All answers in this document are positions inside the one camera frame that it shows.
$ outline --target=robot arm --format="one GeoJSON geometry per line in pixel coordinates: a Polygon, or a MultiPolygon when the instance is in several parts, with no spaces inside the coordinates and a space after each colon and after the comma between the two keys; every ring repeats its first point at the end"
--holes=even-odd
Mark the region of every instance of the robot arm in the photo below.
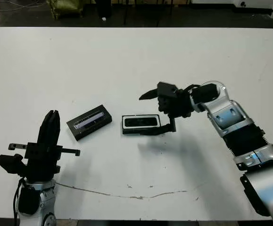
{"type": "Polygon", "coordinates": [[[56,226],[54,215],[56,183],[53,176],[60,172],[57,161],[62,153],[80,155],[80,150],[66,149],[57,145],[59,133],[59,113],[49,111],[40,127],[37,143],[8,146],[9,150],[25,149],[27,165],[23,164],[21,161],[23,156],[19,154],[0,155],[0,166],[7,173],[18,174],[22,177],[13,202],[15,226],[17,215],[19,215],[21,226],[56,226]]]}
{"type": "Polygon", "coordinates": [[[244,192],[255,211],[273,218],[273,144],[268,144],[264,131],[255,125],[242,107],[230,100],[226,87],[218,81],[191,85],[185,90],[160,82],[157,89],[140,99],[158,98],[159,111],[176,117],[190,117],[191,112],[207,111],[219,136],[231,150],[239,170],[244,192]]]}

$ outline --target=crack on table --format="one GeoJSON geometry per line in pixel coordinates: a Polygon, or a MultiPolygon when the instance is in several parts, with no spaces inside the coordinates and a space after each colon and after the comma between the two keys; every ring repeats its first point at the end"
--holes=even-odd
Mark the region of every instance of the crack on table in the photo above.
{"type": "MultiPolygon", "coordinates": [[[[123,196],[123,195],[114,195],[114,194],[109,194],[109,193],[104,193],[104,192],[97,192],[97,191],[93,191],[93,190],[89,190],[89,189],[84,189],[84,188],[78,188],[78,187],[74,187],[74,186],[65,185],[65,184],[62,184],[62,183],[59,183],[59,182],[56,182],[56,184],[60,185],[60,186],[63,186],[63,187],[68,187],[68,188],[71,188],[71,189],[75,189],[75,190],[80,190],[80,191],[85,191],[85,192],[90,192],[90,193],[95,193],[95,194],[100,194],[100,195],[105,195],[105,196],[112,196],[112,197],[126,198],[126,199],[138,199],[138,200],[154,199],[154,198],[162,196],[162,195],[188,192],[188,190],[179,190],[179,191],[174,191],[174,192],[164,192],[164,193],[156,194],[154,196],[123,196]]],[[[204,184],[205,183],[196,186],[191,191],[193,191],[193,190],[195,190],[195,189],[203,186],[204,184]]]]}

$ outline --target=white tabletop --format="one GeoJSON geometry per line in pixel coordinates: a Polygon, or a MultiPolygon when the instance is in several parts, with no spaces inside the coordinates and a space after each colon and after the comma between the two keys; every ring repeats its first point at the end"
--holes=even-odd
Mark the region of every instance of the white tabletop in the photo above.
{"type": "MultiPolygon", "coordinates": [[[[0,28],[0,154],[24,155],[8,144],[35,142],[57,109],[58,144],[81,150],[58,162],[55,179],[80,190],[57,185],[57,218],[266,219],[206,113],[177,119],[175,133],[122,135],[122,115],[158,113],[157,100],[138,98],[159,81],[210,80],[223,82],[273,143],[273,29],[0,28]],[[76,142],[66,122],[100,104],[112,123],[76,142]]],[[[0,217],[13,216],[18,180],[0,167],[0,217]]]]}

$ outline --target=floor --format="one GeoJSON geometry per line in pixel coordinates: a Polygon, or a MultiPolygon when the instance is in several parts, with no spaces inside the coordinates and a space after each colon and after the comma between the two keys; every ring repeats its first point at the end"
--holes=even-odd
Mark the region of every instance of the floor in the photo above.
{"type": "MultiPolygon", "coordinates": [[[[17,0],[27,4],[30,0],[17,0]]],[[[2,5],[0,9],[10,7],[2,5]]],[[[169,6],[137,5],[129,6],[126,21],[126,7],[113,5],[113,14],[106,22],[97,15],[93,4],[86,5],[84,17],[64,17],[54,20],[48,5],[35,8],[23,8],[17,11],[0,12],[0,26],[70,26],[70,27],[253,27],[273,28],[273,19],[268,14],[247,12],[236,13],[233,8],[192,8],[190,6],[174,7],[170,14],[169,6]]],[[[0,218],[0,226],[12,225],[12,219],[0,218]]],[[[77,221],[58,220],[58,226],[273,226],[271,221],[263,222],[140,222],[140,221],[77,221]]]]}

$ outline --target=black box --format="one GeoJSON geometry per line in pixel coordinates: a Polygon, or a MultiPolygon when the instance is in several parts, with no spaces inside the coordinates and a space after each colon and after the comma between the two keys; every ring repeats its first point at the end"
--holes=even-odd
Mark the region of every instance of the black box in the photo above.
{"type": "Polygon", "coordinates": [[[100,105],[68,121],[67,125],[75,139],[78,141],[110,122],[112,122],[111,115],[103,105],[100,105]]]}
{"type": "Polygon", "coordinates": [[[123,134],[140,134],[151,128],[160,127],[158,114],[123,115],[123,134]]]}

